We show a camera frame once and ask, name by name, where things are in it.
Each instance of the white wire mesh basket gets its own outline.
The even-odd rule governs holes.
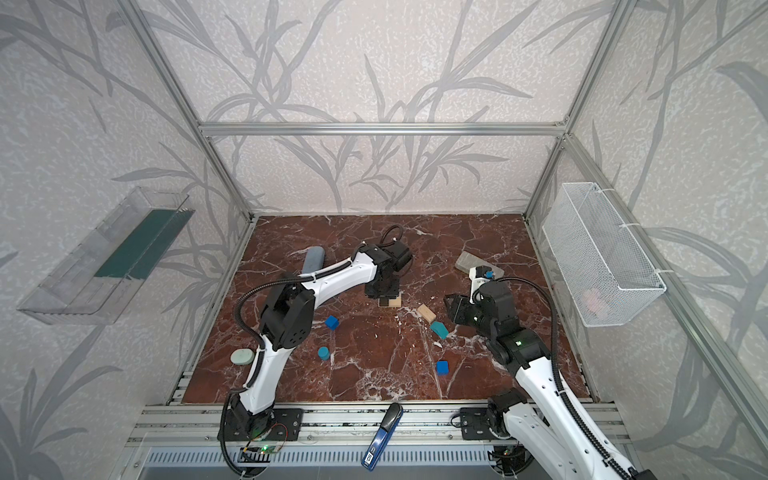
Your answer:
[[[624,325],[667,290],[597,184],[562,184],[542,229],[585,326]]]

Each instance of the blue block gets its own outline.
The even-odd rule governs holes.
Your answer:
[[[329,316],[328,320],[326,320],[326,326],[331,330],[335,330],[336,327],[339,326],[339,319],[337,319],[333,315]]]
[[[429,328],[437,333],[440,338],[448,338],[448,329],[445,328],[445,325],[443,325],[442,322],[432,322],[432,325],[430,325]]]
[[[445,360],[440,360],[437,362],[437,374],[438,375],[448,375],[448,362]]]

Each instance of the pale green oval object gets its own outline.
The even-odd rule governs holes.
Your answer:
[[[230,360],[235,365],[249,365],[255,356],[251,349],[237,349],[230,355]]]

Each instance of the marble surface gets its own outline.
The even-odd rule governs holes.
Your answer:
[[[493,362],[484,339],[474,329],[456,326],[445,315],[443,296],[466,293],[468,277],[454,267],[462,250],[499,265],[507,275],[546,285],[544,275],[519,215],[384,215],[338,217],[261,217],[237,271],[219,317],[204,347],[184,396],[186,403],[223,402],[227,390],[242,386],[249,366],[235,366],[230,354],[255,342],[232,320],[237,298],[275,279],[281,270],[301,270],[307,247],[322,245],[326,265],[347,258],[361,240],[376,242],[391,224],[406,229],[404,242],[415,262],[402,278],[402,307],[379,307],[357,286],[329,300],[315,312],[311,335],[291,355],[277,388],[278,402],[381,399],[484,399],[515,385]],[[535,330],[548,345],[551,317],[531,287],[510,283],[521,324]],[[257,296],[261,304],[266,291]],[[440,339],[415,309],[426,304],[450,335]],[[244,318],[256,325],[250,300]],[[340,320],[331,331],[328,315]],[[564,332],[561,370],[578,397],[588,391]],[[317,355],[327,346],[331,358]],[[437,376],[435,364],[445,360],[450,372]]]

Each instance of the wallpaper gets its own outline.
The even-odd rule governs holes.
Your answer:
[[[768,458],[663,298],[624,326],[584,327],[541,230],[558,186],[578,181],[563,154],[530,225],[590,387],[619,405],[643,468],[659,479],[768,478]]]
[[[560,121],[614,0],[140,0],[205,121]]]
[[[635,11],[579,138],[768,395],[768,2]]]
[[[104,478],[164,402],[246,218],[114,4],[0,5],[0,478]],[[110,326],[16,310],[137,185],[196,211]]]
[[[228,137],[217,149],[256,212],[521,213],[553,143],[552,137]]]

